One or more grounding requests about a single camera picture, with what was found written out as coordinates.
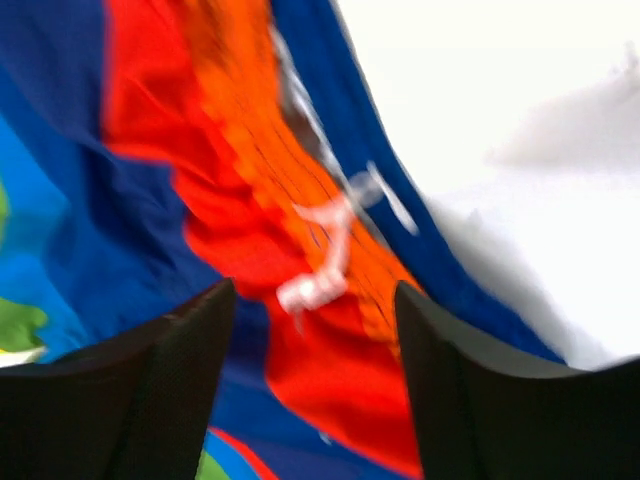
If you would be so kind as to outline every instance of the green fabric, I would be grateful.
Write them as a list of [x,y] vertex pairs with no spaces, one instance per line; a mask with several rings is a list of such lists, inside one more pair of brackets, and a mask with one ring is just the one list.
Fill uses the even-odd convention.
[[204,450],[200,456],[200,466],[198,467],[198,474],[196,480],[231,480],[229,476],[224,473],[224,470],[218,462],[216,462],[211,455]]
[[[0,182],[0,248],[8,217],[9,200]],[[0,350],[22,352],[42,346],[35,332],[46,323],[47,314],[39,308],[0,298]]]
[[4,224],[7,223],[9,217],[9,199],[7,198],[7,192],[4,191],[2,182],[0,182],[0,245],[4,239]]

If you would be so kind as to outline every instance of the fabric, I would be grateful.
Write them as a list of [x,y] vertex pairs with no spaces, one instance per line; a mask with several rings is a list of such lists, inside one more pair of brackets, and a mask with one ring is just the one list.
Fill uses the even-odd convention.
[[[230,276],[240,298],[200,480],[417,478],[398,280],[556,357],[453,259],[329,3],[273,7],[284,46],[266,0],[5,0],[0,299],[3,322],[21,321],[0,349],[41,342],[51,361]],[[286,85],[308,143],[281,111]],[[327,211],[348,217],[339,235],[301,214]],[[285,311],[279,289],[336,251],[344,291]]]
[[394,151],[465,270],[571,366],[640,353],[640,6],[594,1],[576,16],[573,2],[489,0],[460,16],[456,2],[335,3]]
[[[25,244],[33,245],[37,281],[16,282],[27,273],[23,265],[3,269],[6,285],[20,295],[7,290],[2,298],[47,315],[37,338],[48,349],[43,361],[50,361],[230,275],[242,298],[212,413],[212,424],[227,435],[228,448],[212,457],[225,475],[234,478],[225,462],[240,458],[261,478],[258,463],[277,478],[417,476],[390,296],[395,277],[411,282],[410,276],[357,221],[349,258],[362,270],[348,273],[344,296],[305,312],[300,335],[275,291],[324,257],[326,237],[318,229],[324,244],[309,247],[309,225],[278,204],[293,203],[285,194],[292,195],[295,183],[268,191],[277,202],[267,206],[262,189],[236,170],[238,156],[224,130],[236,117],[203,110],[207,95],[187,45],[190,17],[174,7],[120,0],[3,5],[2,146],[22,158],[0,163],[9,205],[0,254],[23,258],[9,248],[19,243],[10,242],[14,227],[21,234],[34,232],[27,227],[43,230],[33,236],[40,243]],[[271,59],[261,71],[275,86],[267,4],[251,7],[265,14],[261,45]],[[228,10],[232,19],[244,18]],[[319,177],[307,201],[295,199],[316,206],[340,191],[278,116],[276,93],[255,98],[272,104],[268,120],[280,122],[273,133],[288,139],[265,129],[264,119],[251,122],[265,148],[296,149],[287,168],[302,171],[303,181]],[[258,160],[254,168],[264,169],[267,163]],[[271,162],[277,165],[273,156]],[[279,170],[270,182],[286,180],[286,173]],[[21,199],[30,209],[17,208]],[[287,222],[303,233],[292,233]],[[206,458],[207,471],[219,476]]]
[[561,361],[518,315],[479,288],[453,257],[395,158],[330,0],[273,0],[272,5],[276,26],[345,175],[373,161],[416,222],[417,236],[403,228],[388,202],[367,209],[418,283],[464,321],[524,351]]

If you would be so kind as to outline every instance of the dark blue fabric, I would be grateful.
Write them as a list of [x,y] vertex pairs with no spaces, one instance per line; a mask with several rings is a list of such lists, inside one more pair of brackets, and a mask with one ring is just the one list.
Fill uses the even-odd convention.
[[330,0],[272,0],[325,134],[347,177],[373,161],[418,225],[412,235],[389,203],[367,210],[390,247],[425,291],[462,320],[526,352],[562,362],[512,310],[464,271],[389,145]]
[[219,279],[186,245],[169,169],[123,161],[101,142],[102,3],[5,0],[0,13],[3,112],[72,206],[45,264],[93,341]]

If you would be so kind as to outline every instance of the orange fabric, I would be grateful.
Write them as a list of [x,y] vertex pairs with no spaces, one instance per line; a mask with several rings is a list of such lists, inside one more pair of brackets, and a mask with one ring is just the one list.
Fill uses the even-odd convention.
[[[185,9],[186,1],[107,0],[105,141],[118,154],[174,167],[176,191],[190,211],[189,245],[231,276],[241,295],[267,307],[267,378],[279,400],[343,445],[418,476],[404,377],[389,348],[390,295],[395,281],[408,275],[356,225],[348,277],[353,291],[307,312],[304,335],[297,332],[275,289],[311,271],[324,249],[312,243],[310,226],[293,215],[291,202],[315,206],[338,190],[280,119],[266,2],[229,0],[218,2],[224,15],[210,12],[206,22],[216,26],[215,35],[192,43],[204,102],[182,28],[196,38],[194,24],[206,7],[189,2]],[[203,58],[202,52],[209,53]],[[207,58],[224,68],[211,68]],[[219,75],[207,80],[211,71]]]
[[[188,37],[206,95],[204,109],[228,122],[225,136],[238,152],[236,170],[253,185],[262,206],[275,203],[285,212],[287,232],[317,269],[328,249],[327,236],[320,227],[300,219],[292,205],[320,206],[340,190],[298,144],[280,114],[268,2],[186,1],[192,12]],[[359,220],[353,224],[349,242],[349,266],[349,291],[360,301],[365,330],[398,354],[395,285],[398,280],[415,282]]]

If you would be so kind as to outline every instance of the red fabric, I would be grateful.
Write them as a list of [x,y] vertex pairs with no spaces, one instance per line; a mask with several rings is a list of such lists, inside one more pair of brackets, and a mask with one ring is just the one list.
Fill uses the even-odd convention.
[[402,370],[364,331],[357,298],[305,314],[302,336],[278,305],[277,286],[310,267],[279,228],[283,213],[257,204],[233,169],[235,152],[200,107],[181,3],[106,1],[105,142],[120,155],[175,168],[174,186],[190,210],[189,245],[268,309],[267,377],[278,399],[343,445],[419,476]]
[[242,455],[242,457],[247,461],[247,463],[251,465],[251,468],[253,468],[253,470],[258,474],[261,480],[278,480],[278,477],[276,477],[274,473],[271,470],[269,470],[269,467],[267,467],[262,462],[262,460],[260,460],[258,456],[255,453],[253,453],[253,451],[251,451],[251,449],[247,447],[244,443],[240,442],[239,440],[236,440],[232,436],[228,435],[227,433],[217,428],[211,428],[210,430],[212,433],[214,433],[215,435],[220,437],[222,440],[227,442],[229,445],[231,445],[231,447],[233,447],[236,452]]

